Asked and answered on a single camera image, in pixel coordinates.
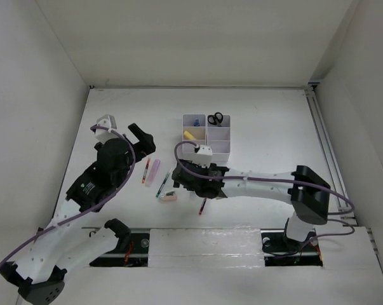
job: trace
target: red marker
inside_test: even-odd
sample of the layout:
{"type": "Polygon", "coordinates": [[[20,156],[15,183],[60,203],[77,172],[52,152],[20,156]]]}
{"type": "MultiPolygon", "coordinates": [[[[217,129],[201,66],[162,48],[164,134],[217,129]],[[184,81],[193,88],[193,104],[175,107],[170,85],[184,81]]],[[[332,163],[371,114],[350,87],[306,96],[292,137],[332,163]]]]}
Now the red marker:
{"type": "Polygon", "coordinates": [[[204,200],[203,200],[203,204],[201,205],[201,208],[199,209],[198,215],[201,215],[203,213],[203,210],[204,210],[204,207],[205,207],[205,203],[206,203],[206,198],[204,198],[204,200]]]}
{"type": "Polygon", "coordinates": [[[143,178],[142,178],[142,183],[145,183],[146,180],[146,174],[147,174],[147,169],[149,168],[149,163],[151,162],[150,158],[147,158],[147,163],[146,163],[146,168],[145,171],[143,172],[143,178]]]}

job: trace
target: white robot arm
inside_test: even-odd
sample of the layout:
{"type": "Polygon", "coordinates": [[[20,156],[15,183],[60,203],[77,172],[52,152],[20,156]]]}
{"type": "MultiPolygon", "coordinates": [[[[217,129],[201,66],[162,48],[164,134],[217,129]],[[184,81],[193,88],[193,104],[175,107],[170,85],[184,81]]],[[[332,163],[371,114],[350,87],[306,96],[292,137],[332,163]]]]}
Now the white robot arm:
{"type": "Polygon", "coordinates": [[[152,135],[144,133],[136,124],[128,127],[139,139],[136,144],[105,131],[110,128],[115,129],[116,124],[109,115],[100,118],[92,128],[100,141],[95,146],[97,160],[67,191],[65,201],[47,226],[55,229],[38,237],[22,258],[0,268],[2,276],[16,285],[18,293],[33,305],[50,304],[61,293],[72,272],[115,249],[118,243],[124,247],[129,242],[130,229],[112,219],[86,241],[69,246],[84,224],[101,210],[102,202],[124,184],[131,166],[156,150],[152,135]]]}
{"type": "Polygon", "coordinates": [[[305,241],[314,225],[326,224],[329,193],[299,184],[308,182],[327,189],[330,186],[307,166],[299,165],[296,171],[287,173],[253,173],[217,166],[211,163],[211,159],[209,146],[197,146],[190,161],[178,161],[172,174],[174,187],[183,185],[202,198],[249,196],[292,205],[294,213],[286,223],[285,235],[295,241],[305,241]],[[298,185],[291,187],[288,184],[260,182],[260,179],[295,180],[298,185]]]}

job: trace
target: screw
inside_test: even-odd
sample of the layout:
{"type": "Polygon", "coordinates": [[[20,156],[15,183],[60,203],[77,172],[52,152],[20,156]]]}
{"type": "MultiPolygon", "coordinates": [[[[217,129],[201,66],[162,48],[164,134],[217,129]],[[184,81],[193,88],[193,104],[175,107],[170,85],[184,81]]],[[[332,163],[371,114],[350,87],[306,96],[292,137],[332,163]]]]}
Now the screw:
{"type": "Polygon", "coordinates": [[[265,237],[263,240],[262,240],[262,244],[263,244],[263,246],[265,246],[265,247],[268,247],[268,246],[270,246],[270,238],[268,238],[268,237],[265,237]]]}
{"type": "Polygon", "coordinates": [[[140,241],[140,246],[142,248],[147,248],[149,246],[149,240],[144,238],[143,240],[140,241]]]}

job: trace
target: pen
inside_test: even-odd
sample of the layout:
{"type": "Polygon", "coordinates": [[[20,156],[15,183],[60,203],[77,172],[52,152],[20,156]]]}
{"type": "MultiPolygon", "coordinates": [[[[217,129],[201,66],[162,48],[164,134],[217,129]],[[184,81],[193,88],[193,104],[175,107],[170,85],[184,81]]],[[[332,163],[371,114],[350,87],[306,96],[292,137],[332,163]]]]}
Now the pen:
{"type": "Polygon", "coordinates": [[[147,174],[147,169],[149,168],[149,163],[151,162],[150,158],[147,158],[147,163],[146,163],[146,168],[145,171],[143,172],[143,178],[142,178],[142,183],[145,183],[146,180],[146,174],[147,174]]]}
{"type": "Polygon", "coordinates": [[[199,209],[198,215],[201,215],[203,213],[203,210],[204,210],[204,207],[205,207],[205,203],[206,203],[206,198],[204,198],[204,200],[203,200],[203,204],[201,205],[201,208],[199,209]]]}
{"type": "Polygon", "coordinates": [[[170,176],[170,172],[171,172],[172,169],[173,169],[173,168],[169,169],[169,171],[167,172],[166,177],[165,177],[165,179],[163,180],[163,183],[161,184],[161,186],[160,186],[160,188],[159,188],[159,190],[158,190],[158,193],[156,194],[156,198],[159,198],[159,195],[160,195],[161,191],[163,190],[163,188],[164,188],[164,186],[165,186],[165,184],[166,184],[166,182],[167,182],[167,179],[168,179],[168,177],[170,176]]]}

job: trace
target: yellow sponge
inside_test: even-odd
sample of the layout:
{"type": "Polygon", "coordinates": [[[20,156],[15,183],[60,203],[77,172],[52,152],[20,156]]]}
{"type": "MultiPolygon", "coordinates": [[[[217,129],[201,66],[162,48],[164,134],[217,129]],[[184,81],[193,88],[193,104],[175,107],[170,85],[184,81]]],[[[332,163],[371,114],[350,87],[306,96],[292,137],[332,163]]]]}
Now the yellow sponge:
{"type": "Polygon", "coordinates": [[[197,140],[191,133],[189,133],[187,130],[183,133],[184,137],[187,140],[197,140]]]}

